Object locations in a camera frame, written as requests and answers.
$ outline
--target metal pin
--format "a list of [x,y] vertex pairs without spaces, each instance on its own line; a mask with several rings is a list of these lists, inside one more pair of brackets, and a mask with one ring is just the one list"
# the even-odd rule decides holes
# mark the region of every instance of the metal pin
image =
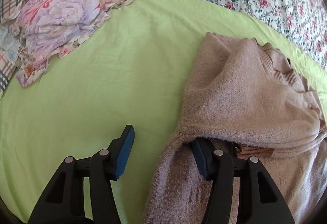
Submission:
[[71,162],[73,162],[73,160],[74,160],[74,158],[72,156],[68,156],[65,158],[66,163],[71,163]]
[[259,159],[256,156],[252,156],[250,157],[250,161],[252,161],[253,163],[258,163]]
[[221,149],[216,149],[214,153],[215,153],[215,155],[221,156],[224,154],[224,151],[222,151]]
[[100,150],[99,154],[100,155],[108,155],[109,151],[107,149],[102,149],[102,150]]

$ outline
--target beige sweater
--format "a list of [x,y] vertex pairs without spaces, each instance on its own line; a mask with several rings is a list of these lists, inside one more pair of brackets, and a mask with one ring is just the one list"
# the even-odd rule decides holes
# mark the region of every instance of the beige sweater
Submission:
[[[326,187],[326,125],[317,93],[269,43],[207,33],[179,124],[156,167],[144,223],[201,223],[211,182],[199,175],[187,144],[196,137],[272,148],[261,161],[296,223]],[[237,199],[230,223],[236,212]]]

